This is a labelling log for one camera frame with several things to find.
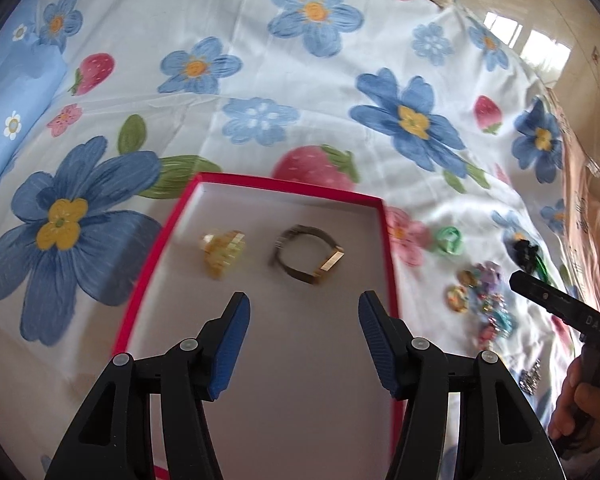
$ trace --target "blue pillow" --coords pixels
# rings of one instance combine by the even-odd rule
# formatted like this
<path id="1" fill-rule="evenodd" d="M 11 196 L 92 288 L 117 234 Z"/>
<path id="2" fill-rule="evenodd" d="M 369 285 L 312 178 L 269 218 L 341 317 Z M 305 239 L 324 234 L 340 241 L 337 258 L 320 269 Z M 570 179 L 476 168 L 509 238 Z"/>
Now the blue pillow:
<path id="1" fill-rule="evenodd" d="M 58 47 L 40 44 L 37 5 L 21 0 L 0 30 L 0 174 L 66 73 Z"/>

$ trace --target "pink strawberry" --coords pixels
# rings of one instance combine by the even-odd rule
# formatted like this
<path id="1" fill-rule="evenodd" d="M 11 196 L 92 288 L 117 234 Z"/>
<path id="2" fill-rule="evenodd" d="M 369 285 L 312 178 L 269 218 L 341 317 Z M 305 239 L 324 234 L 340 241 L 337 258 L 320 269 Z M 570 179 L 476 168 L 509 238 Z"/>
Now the pink strawberry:
<path id="1" fill-rule="evenodd" d="M 113 58 L 103 52 L 85 57 L 75 69 L 75 84 L 69 92 L 71 95 L 83 95 L 93 90 L 109 77 L 115 64 Z"/>
<path id="2" fill-rule="evenodd" d="M 502 112 L 486 95 L 478 97 L 474 105 L 475 120 L 486 134 L 496 135 L 502 126 Z"/>
<path id="3" fill-rule="evenodd" d="M 273 178 L 352 191 L 360 179 L 353 153 L 332 146 L 302 146 L 288 152 L 273 169 Z"/>

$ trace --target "strawberry print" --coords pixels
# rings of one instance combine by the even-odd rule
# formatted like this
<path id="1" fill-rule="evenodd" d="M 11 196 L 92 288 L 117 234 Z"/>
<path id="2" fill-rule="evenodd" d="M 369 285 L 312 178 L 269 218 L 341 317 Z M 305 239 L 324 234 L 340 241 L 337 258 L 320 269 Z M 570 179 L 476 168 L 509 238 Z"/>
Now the strawberry print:
<path id="1" fill-rule="evenodd" d="M 278 161 L 271 176 L 344 191 L 352 191 L 360 181 L 353 153 L 340 152 L 327 144 L 291 150 Z"/>
<path id="2" fill-rule="evenodd" d="M 481 95 L 474 105 L 475 120 L 478 121 L 480 129 L 491 135 L 497 135 L 502 126 L 502 112 L 498 105 L 486 95 Z"/>
<path id="3" fill-rule="evenodd" d="M 102 83 L 111 72 L 115 62 L 103 52 L 85 57 L 75 70 L 75 83 L 69 89 L 71 95 L 84 95 Z"/>
<path id="4" fill-rule="evenodd" d="M 59 137 L 65 133 L 70 124 L 74 124 L 80 117 L 82 117 L 82 108 L 77 104 L 67 105 L 46 127 L 51 128 L 52 137 Z"/>

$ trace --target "floral bed sheet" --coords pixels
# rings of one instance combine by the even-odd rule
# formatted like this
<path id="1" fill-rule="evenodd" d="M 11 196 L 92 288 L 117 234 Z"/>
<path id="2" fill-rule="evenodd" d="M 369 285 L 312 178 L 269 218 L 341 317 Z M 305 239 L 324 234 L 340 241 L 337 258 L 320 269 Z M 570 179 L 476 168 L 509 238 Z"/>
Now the floral bed sheet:
<path id="1" fill-rule="evenodd" d="M 43 478 L 198 171 L 382 197 L 402 317 L 446 352 L 475 355 L 480 330 L 445 303 L 456 273 L 491 260 L 508 280 L 520 238 L 577 293 L 543 86 L 459 5 L 38 0 L 30 27 L 68 71 L 0 177 L 0 441 L 26 478 Z M 432 250 L 446 226 L 462 254 Z M 516 378 L 539 362 L 528 400 L 546 426 L 576 338 L 504 296 L 514 329 L 494 349 Z M 443 478 L 458 410 L 453 397 Z"/>

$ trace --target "blue flower print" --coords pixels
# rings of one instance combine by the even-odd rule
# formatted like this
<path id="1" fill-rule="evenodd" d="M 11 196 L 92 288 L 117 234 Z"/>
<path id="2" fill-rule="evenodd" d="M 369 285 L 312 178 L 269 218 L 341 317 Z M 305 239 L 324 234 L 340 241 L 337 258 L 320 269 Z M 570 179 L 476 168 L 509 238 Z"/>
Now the blue flower print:
<path id="1" fill-rule="evenodd" d="M 58 0 L 48 4 L 42 17 L 45 24 L 40 29 L 40 43 L 57 45 L 60 52 L 66 48 L 66 38 L 74 36 L 82 27 L 82 13 L 74 10 L 77 0 Z"/>
<path id="2" fill-rule="evenodd" d="M 271 146 L 285 140 L 283 126 L 294 123 L 300 114 L 291 106 L 276 104 L 271 99 L 229 99 L 222 110 L 232 118 L 222 128 L 222 134 L 234 144 L 255 139 L 258 144 Z"/>
<path id="3" fill-rule="evenodd" d="M 549 226 L 549 229 L 558 235 L 564 234 L 564 199 L 558 200 L 554 207 L 544 206 L 540 210 L 540 216 Z"/>
<path id="4" fill-rule="evenodd" d="M 365 21 L 343 0 L 271 0 L 282 13 L 269 22 L 277 38 L 302 36 L 305 49 L 317 57 L 335 56 L 342 50 L 341 32 L 354 32 Z"/>
<path id="5" fill-rule="evenodd" d="M 107 141 L 72 149 L 55 176 L 39 171 L 22 184 L 11 209 L 24 224 L 0 237 L 0 300 L 29 276 L 20 334 L 58 343 L 74 316 L 79 286 L 100 303 L 124 303 L 160 224 L 113 206 L 151 187 L 160 174 L 154 152 L 133 152 L 98 164 Z"/>
<path id="6" fill-rule="evenodd" d="M 400 93 L 394 73 L 383 68 L 378 75 L 358 76 L 356 88 L 378 106 L 354 106 L 349 110 L 354 121 L 390 136 L 398 153 L 423 170 L 434 171 L 435 162 L 459 178 L 467 176 L 466 162 L 449 149 L 465 145 L 445 117 L 431 113 L 433 88 L 423 78 L 412 78 Z"/>
<path id="7" fill-rule="evenodd" d="M 542 100 L 536 98 L 530 112 L 522 112 L 514 123 L 523 136 L 511 145 L 511 153 L 521 170 L 536 164 L 536 179 L 540 184 L 555 180 L 556 168 L 562 169 L 562 141 L 558 121 L 544 113 Z"/>
<path id="8" fill-rule="evenodd" d="M 158 86 L 158 92 L 218 94 L 218 79 L 232 76 L 242 68 L 238 57 L 221 54 L 222 43 L 213 37 L 197 43 L 191 52 L 171 52 L 160 63 L 162 73 L 171 77 Z"/>
<path id="9" fill-rule="evenodd" d="M 539 245 L 535 238 L 520 225 L 520 219 L 513 211 L 509 211 L 504 218 L 497 211 L 492 211 L 491 219 L 504 228 L 502 243 L 507 250 L 507 254 L 514 262 L 516 261 L 516 251 L 513 249 L 513 245 L 516 242 L 529 240 L 533 245 Z M 539 250 L 538 254 L 542 255 L 542 249 Z"/>
<path id="10" fill-rule="evenodd" d="M 502 42 L 480 23 L 475 20 L 471 21 L 474 26 L 469 27 L 469 38 L 471 38 L 471 42 L 476 47 L 484 52 L 487 70 L 493 72 L 496 69 L 496 65 L 509 68 L 509 58 L 502 49 Z"/>
<path id="11" fill-rule="evenodd" d="M 444 30 L 437 23 L 418 25 L 413 31 L 415 40 L 411 46 L 418 57 L 429 59 L 433 66 L 443 66 L 445 56 L 453 54 L 451 42 L 442 36 Z"/>

